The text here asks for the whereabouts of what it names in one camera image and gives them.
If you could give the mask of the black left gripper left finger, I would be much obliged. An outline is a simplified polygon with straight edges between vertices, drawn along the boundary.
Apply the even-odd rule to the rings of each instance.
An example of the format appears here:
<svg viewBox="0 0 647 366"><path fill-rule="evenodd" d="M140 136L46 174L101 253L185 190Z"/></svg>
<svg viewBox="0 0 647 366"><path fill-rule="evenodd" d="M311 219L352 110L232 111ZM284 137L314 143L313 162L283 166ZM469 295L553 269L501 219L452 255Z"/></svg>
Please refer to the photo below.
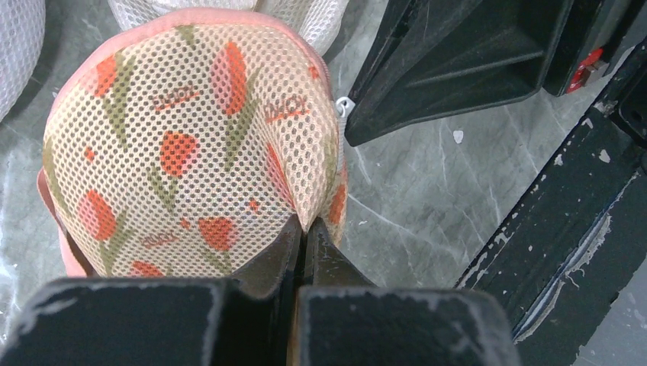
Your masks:
<svg viewBox="0 0 647 366"><path fill-rule="evenodd" d="M225 278L67 278L28 302L3 365L284 365L302 237Z"/></svg>

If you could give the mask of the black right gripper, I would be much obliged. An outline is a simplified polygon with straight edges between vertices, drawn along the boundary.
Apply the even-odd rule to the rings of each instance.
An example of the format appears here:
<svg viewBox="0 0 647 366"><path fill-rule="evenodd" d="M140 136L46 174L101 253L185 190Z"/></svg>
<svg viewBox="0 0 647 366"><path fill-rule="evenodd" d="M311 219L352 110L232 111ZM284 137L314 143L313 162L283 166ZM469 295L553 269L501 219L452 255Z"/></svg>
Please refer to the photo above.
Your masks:
<svg viewBox="0 0 647 366"><path fill-rule="evenodd" d="M411 124L563 96L646 37L645 0L390 1L349 97L352 146Z"/></svg>

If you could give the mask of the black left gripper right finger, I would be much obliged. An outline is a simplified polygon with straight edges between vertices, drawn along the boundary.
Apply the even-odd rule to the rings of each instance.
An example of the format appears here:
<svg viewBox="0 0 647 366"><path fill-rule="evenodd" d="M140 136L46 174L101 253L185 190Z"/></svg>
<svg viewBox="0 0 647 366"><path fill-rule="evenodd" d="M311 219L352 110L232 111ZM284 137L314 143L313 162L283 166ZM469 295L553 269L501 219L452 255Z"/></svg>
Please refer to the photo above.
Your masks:
<svg viewBox="0 0 647 366"><path fill-rule="evenodd" d="M295 320L298 365L519 365L499 303L480 291L378 287L332 243L307 234Z"/></svg>

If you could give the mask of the tulip print mesh laundry bag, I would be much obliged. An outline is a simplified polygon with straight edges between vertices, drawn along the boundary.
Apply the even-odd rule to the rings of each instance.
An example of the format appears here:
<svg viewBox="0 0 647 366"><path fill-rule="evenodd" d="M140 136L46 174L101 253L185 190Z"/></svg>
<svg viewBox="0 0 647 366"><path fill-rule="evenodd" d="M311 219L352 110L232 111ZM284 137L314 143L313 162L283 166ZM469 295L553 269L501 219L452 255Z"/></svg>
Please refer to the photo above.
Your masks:
<svg viewBox="0 0 647 366"><path fill-rule="evenodd" d="M37 187L70 277L223 277L294 217L343 238L326 63L287 24L186 8L103 43L57 95Z"/></svg>

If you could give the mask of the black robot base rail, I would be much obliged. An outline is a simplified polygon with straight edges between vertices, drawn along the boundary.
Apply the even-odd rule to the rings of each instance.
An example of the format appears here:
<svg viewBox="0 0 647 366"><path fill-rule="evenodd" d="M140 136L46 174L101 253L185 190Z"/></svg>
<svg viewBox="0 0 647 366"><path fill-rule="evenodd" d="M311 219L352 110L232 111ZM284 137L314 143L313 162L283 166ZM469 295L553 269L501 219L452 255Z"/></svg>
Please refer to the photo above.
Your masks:
<svg viewBox="0 0 647 366"><path fill-rule="evenodd" d="M646 257L646 45L625 59L458 287L504 308L524 365L570 365Z"/></svg>

